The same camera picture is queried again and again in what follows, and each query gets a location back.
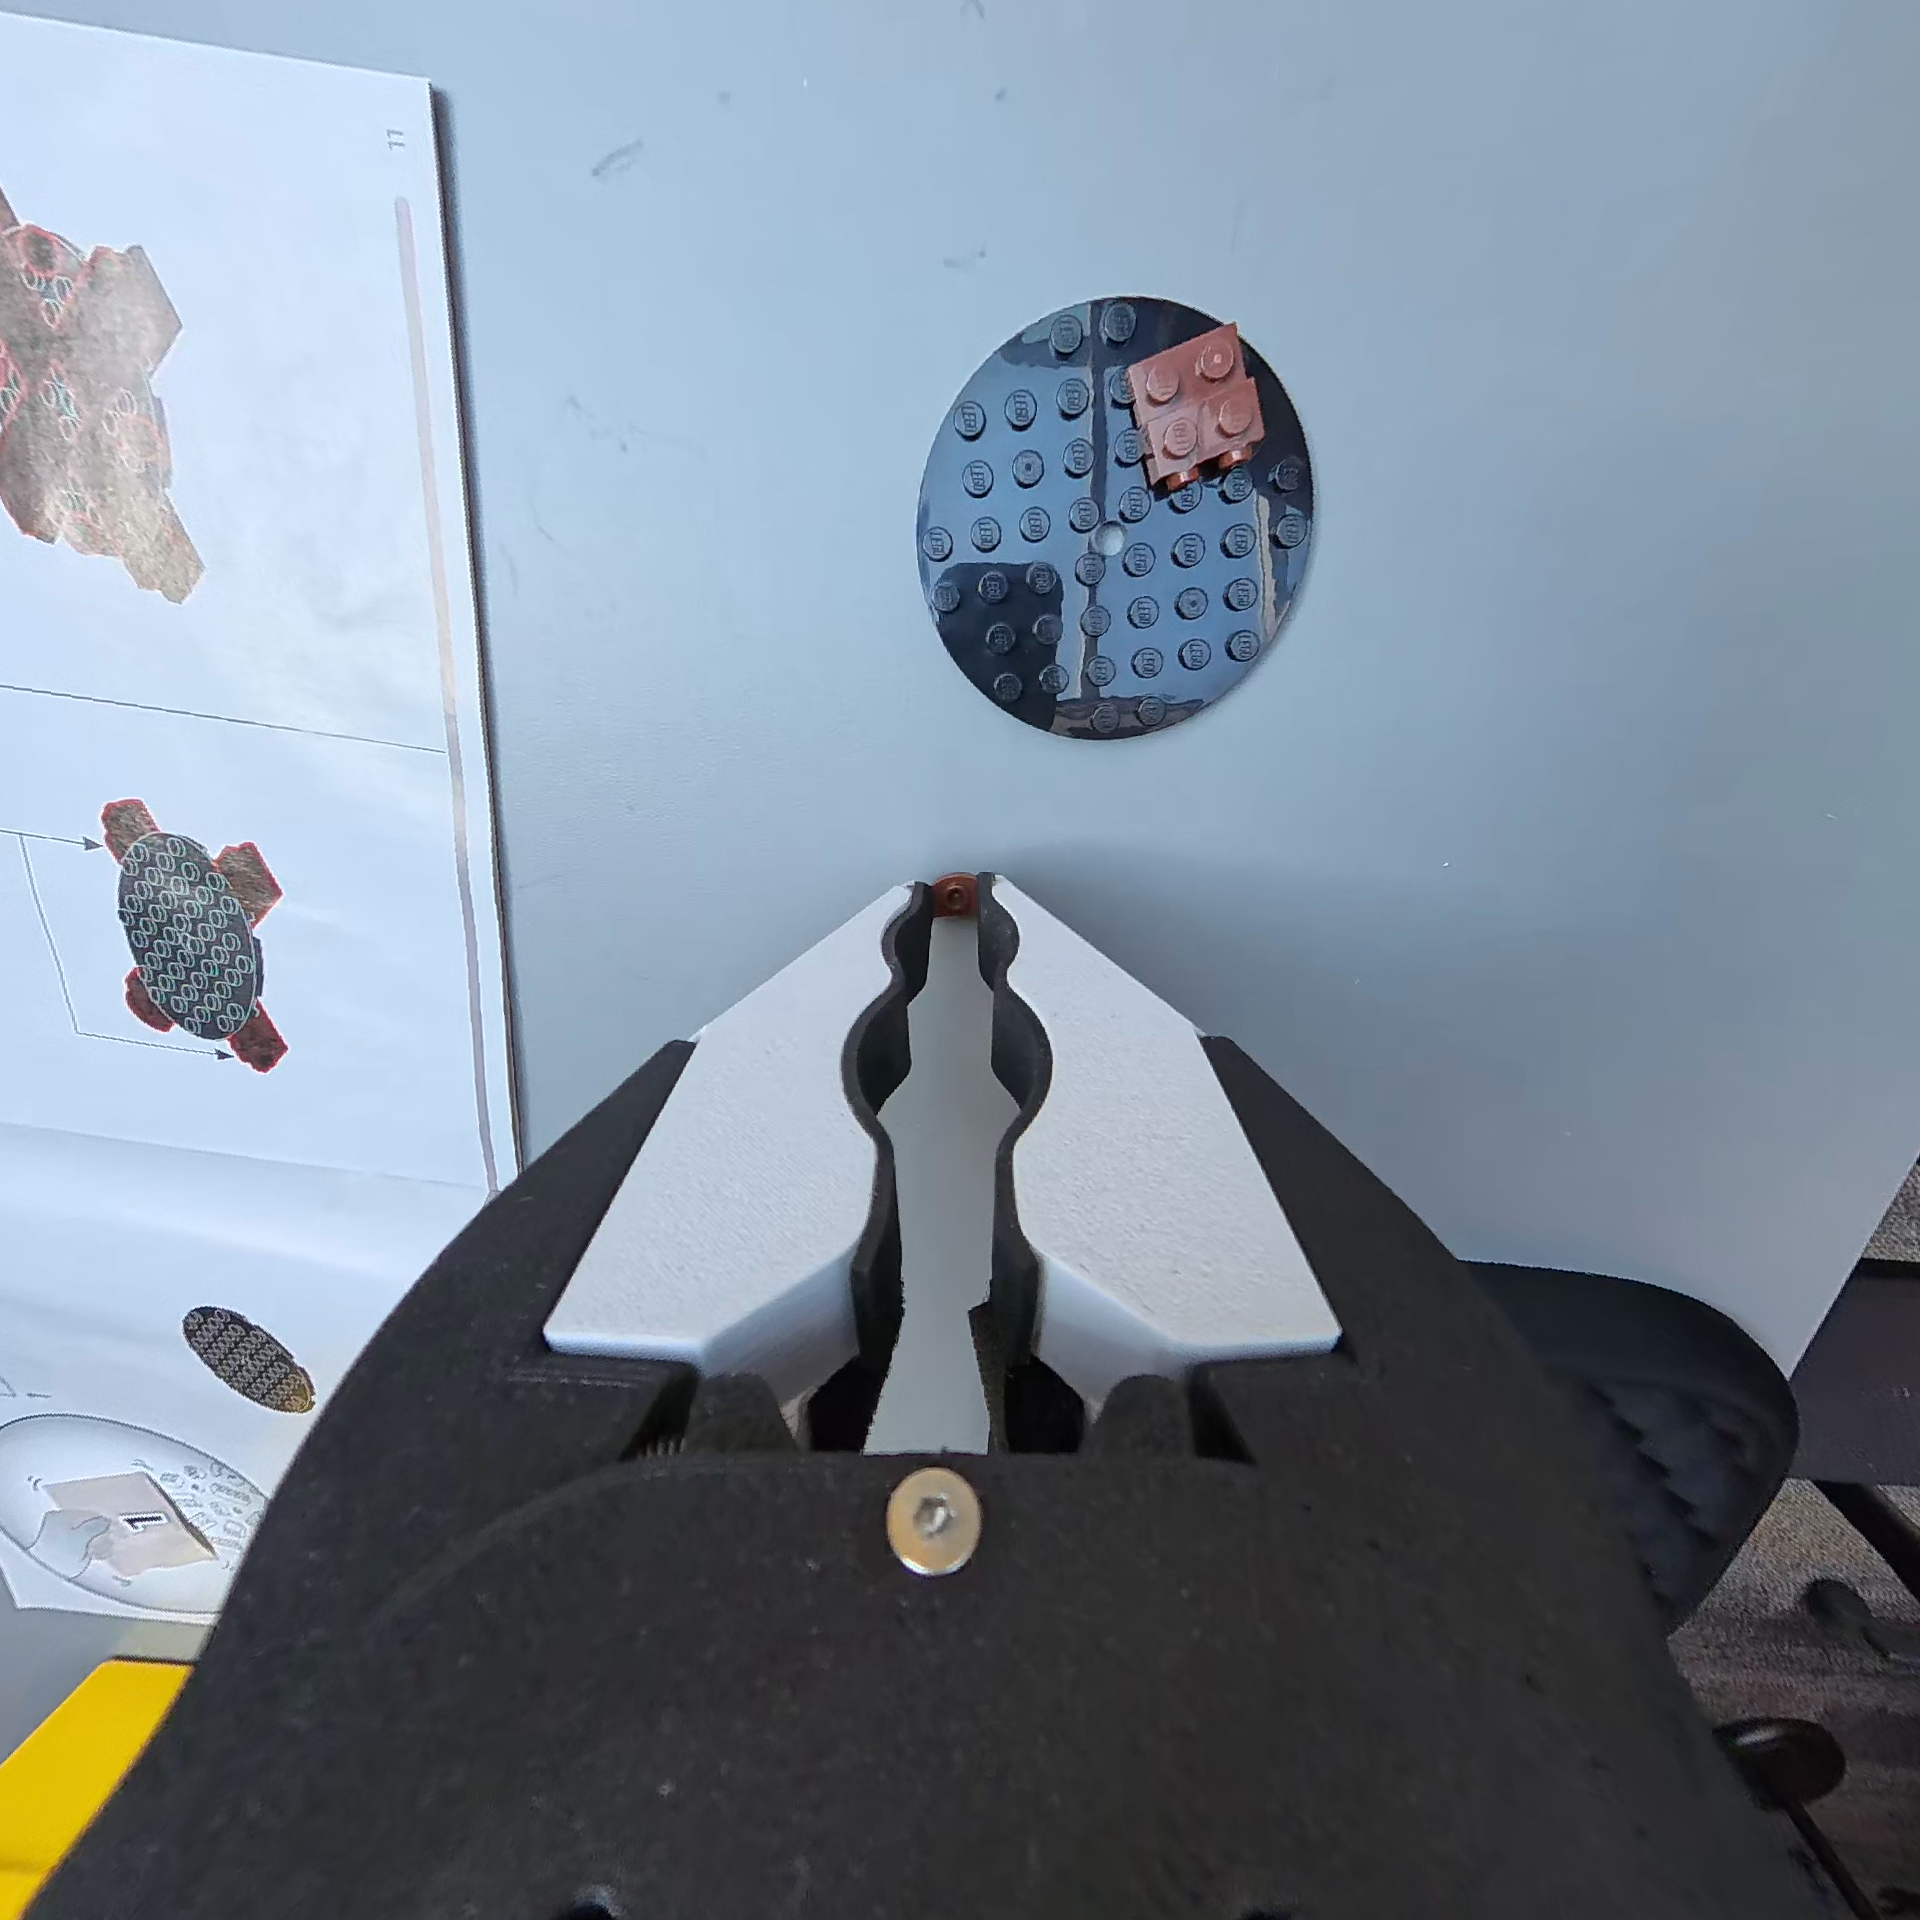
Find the yellow plastic bin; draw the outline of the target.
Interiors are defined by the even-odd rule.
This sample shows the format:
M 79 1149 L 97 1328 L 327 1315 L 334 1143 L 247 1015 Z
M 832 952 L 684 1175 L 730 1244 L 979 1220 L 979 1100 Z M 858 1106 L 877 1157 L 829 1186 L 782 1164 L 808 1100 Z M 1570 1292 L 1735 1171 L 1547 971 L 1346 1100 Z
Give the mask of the yellow plastic bin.
M 126 1780 L 191 1663 L 103 1663 L 3 1761 L 3 1878 L 47 1878 Z

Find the brown square toy brick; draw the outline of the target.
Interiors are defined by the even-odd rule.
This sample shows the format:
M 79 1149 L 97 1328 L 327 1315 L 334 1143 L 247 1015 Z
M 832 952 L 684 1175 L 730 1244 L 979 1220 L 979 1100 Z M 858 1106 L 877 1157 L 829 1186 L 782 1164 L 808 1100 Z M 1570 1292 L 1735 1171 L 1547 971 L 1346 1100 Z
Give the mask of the brown square toy brick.
M 1240 333 L 1221 322 L 1128 370 L 1140 460 L 1157 490 L 1253 460 L 1262 442 L 1259 385 Z

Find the black round studded plate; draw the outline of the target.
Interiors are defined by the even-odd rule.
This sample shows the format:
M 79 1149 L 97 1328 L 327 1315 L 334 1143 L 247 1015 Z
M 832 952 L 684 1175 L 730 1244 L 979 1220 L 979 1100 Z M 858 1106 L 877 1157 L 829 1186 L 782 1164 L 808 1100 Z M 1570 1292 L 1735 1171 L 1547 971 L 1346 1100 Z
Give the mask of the black round studded plate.
M 1278 647 L 1311 543 L 1311 460 L 1240 336 L 1262 442 L 1157 490 L 1128 370 L 1226 318 L 1116 294 L 1060 308 L 959 391 L 919 496 L 919 571 L 953 663 L 1001 713 L 1071 741 L 1170 732 Z

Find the white instruction booklet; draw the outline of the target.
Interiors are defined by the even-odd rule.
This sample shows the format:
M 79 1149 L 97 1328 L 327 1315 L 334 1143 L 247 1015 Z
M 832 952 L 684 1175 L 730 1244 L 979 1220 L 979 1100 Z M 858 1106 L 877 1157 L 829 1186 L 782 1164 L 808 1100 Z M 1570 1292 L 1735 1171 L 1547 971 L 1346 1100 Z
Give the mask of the white instruction booklet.
M 3 14 L 3 1590 L 202 1628 L 519 1168 L 432 92 Z

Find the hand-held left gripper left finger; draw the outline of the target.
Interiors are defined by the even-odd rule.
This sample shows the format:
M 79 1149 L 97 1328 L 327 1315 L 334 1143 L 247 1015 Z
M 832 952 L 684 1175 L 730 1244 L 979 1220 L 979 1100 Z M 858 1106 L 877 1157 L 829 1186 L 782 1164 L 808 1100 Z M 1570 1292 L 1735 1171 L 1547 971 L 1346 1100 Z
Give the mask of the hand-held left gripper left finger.
M 543 1325 L 566 1355 L 889 1371 L 895 1149 L 932 899 L 897 886 L 710 1021 Z

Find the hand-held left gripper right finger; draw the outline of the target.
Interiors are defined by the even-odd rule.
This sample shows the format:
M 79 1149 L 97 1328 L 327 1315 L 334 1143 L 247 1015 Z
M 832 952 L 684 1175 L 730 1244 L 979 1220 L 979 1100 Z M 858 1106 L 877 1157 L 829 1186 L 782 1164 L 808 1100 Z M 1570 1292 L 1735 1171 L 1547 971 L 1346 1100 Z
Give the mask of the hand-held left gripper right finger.
M 978 880 L 996 1149 L 992 1313 L 1069 1387 L 1324 1355 L 1339 1320 L 1198 1027 L 1001 875 Z

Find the grey desk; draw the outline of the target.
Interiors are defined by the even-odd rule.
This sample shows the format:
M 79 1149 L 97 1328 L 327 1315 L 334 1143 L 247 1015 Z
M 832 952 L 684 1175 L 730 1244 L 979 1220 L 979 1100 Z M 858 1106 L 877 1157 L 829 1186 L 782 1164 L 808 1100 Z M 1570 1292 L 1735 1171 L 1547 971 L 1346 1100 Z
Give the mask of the grey desk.
M 1917 1157 L 1914 2 L 7 2 L 432 92 L 519 1157 L 985 867 L 1467 1260 L 1790 1371 Z M 1043 316 L 1297 405 L 1281 642 L 979 695 L 925 459 Z

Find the black padded wrist rest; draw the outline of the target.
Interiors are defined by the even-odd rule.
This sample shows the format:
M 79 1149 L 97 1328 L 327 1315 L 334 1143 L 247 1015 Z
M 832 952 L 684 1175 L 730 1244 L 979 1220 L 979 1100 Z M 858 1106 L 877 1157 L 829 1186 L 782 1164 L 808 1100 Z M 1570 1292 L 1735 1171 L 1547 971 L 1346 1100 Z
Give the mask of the black padded wrist rest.
M 1732 1317 L 1667 1287 L 1484 1260 L 1473 1273 L 1574 1408 L 1662 1625 L 1677 1631 L 1794 1464 L 1787 1377 Z

